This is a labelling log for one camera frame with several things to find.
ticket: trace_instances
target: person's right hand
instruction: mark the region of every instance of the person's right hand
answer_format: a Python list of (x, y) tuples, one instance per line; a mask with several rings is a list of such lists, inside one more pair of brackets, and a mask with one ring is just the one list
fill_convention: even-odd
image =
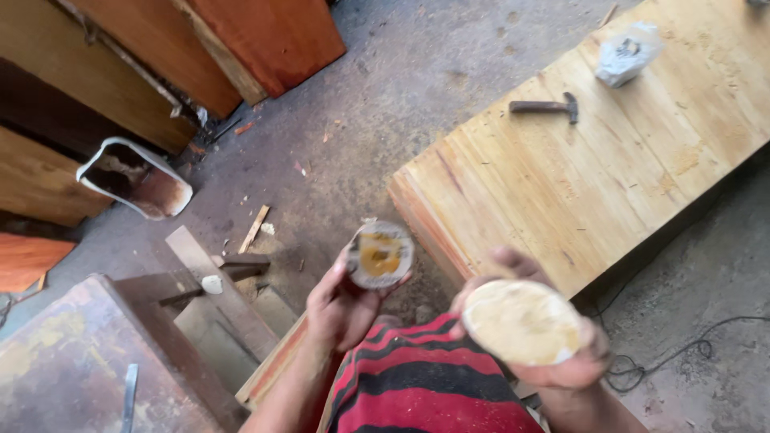
[[(549, 287), (554, 284), (538, 262), (509, 247), (498, 247), (491, 251), (499, 264), (511, 269), (522, 280), (536, 281)], [(463, 286), (463, 290), (452, 301), (450, 312), (460, 317), (465, 301), (478, 287), (500, 277), (474, 277)], [(581, 390), (597, 383), (612, 362), (609, 339), (594, 322), (582, 317), (581, 348), (560, 364), (527, 366), (507, 364), (522, 381), (535, 387)], [(459, 340), (467, 335), (462, 320), (450, 330), (450, 336)]]

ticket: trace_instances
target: electrical cord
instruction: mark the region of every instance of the electrical cord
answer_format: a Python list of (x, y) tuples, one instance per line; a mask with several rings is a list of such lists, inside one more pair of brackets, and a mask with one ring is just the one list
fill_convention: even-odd
[[(602, 314), (604, 314), (607, 309), (615, 302), (615, 300), (618, 299), (621, 293), (623, 293), (623, 290), (625, 290), (628, 283), (626, 283), (621, 289), (615, 294), (614, 297), (610, 300), (609, 304), (605, 306), (604, 308), (600, 309), (598, 304), (595, 304), (594, 307), (596, 308), (597, 313), (591, 317), (598, 317), (599, 321), (601, 322), (601, 327), (604, 329), (604, 331), (607, 331), (607, 328), (604, 325), (604, 317)], [(687, 343), (684, 347), (673, 353), (671, 356), (665, 358), (663, 361), (658, 362), (654, 367), (646, 368), (644, 366), (641, 366), (634, 361), (634, 358), (628, 356), (628, 355), (617, 355), (615, 357), (615, 362), (618, 361), (618, 359), (627, 359), (629, 362), (631, 362), (632, 367), (627, 368), (625, 370), (621, 371), (612, 371), (611, 369), (604, 375), (604, 379), (607, 381), (607, 385), (609, 385), (610, 388), (614, 389), (616, 392), (619, 393), (626, 393), (633, 391), (636, 387), (638, 387), (641, 382), (649, 377), (655, 374), (658, 370), (663, 368), (664, 365), (666, 365), (669, 361), (673, 360), (677, 356), (685, 353), (688, 349), (690, 349), (693, 346), (698, 347), (698, 352), (701, 354), (701, 356), (705, 359), (711, 359), (711, 356), (714, 354), (714, 346), (711, 344), (709, 340), (706, 340), (706, 335), (713, 331), (715, 328), (720, 327), (724, 324), (728, 324), (734, 321), (766, 321), (770, 322), (770, 317), (763, 317), (763, 316), (735, 316), (730, 317), (728, 319), (724, 319), (723, 321), (719, 321), (712, 326), (708, 327), (706, 331), (701, 334), (700, 337), (694, 339), (693, 341)], [(612, 383), (610, 380), (611, 377), (633, 377), (636, 376), (636, 381), (625, 388), (619, 387)]]

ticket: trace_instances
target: metal tool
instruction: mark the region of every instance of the metal tool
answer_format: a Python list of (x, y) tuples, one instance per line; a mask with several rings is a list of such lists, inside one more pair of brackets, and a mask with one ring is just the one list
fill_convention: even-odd
[(120, 433), (131, 433), (134, 422), (134, 395), (136, 394), (136, 379), (139, 376), (139, 365), (129, 364), (129, 372), (126, 373), (126, 395), (123, 398), (123, 426)]
[(566, 112), (570, 115), (570, 125), (578, 122), (578, 100), (569, 92), (564, 92), (564, 102), (549, 101), (511, 101), (511, 112)]

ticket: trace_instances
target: hammer head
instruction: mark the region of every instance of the hammer head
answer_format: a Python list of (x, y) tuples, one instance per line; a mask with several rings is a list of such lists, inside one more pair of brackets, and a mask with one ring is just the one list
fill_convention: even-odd
[(570, 113), (570, 125), (574, 125), (578, 122), (578, 100), (569, 92), (564, 92), (564, 98), (567, 98), (567, 112)]

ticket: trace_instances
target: hand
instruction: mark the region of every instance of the hand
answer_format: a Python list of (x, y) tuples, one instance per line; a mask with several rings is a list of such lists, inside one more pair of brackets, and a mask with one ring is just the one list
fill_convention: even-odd
[(411, 271), (392, 287), (366, 290), (347, 274), (347, 249), (307, 297), (308, 337), (341, 354), (356, 347), (369, 332), (383, 301), (411, 277)]
[[(538, 262), (508, 247), (492, 250), (492, 257), (499, 264), (510, 268), (522, 280), (536, 281), (553, 287), (554, 284)], [(460, 316), (465, 308), (465, 301), (481, 285), (499, 277), (474, 277), (465, 283), (463, 290), (452, 301), (450, 312)], [(465, 337), (467, 332), (462, 324), (450, 330), (455, 339)], [(594, 322), (581, 318), (581, 348), (570, 359), (556, 365), (531, 367), (520, 364), (507, 364), (510, 370), (522, 381), (535, 387), (582, 390), (599, 382), (610, 367), (612, 354), (607, 335)]]

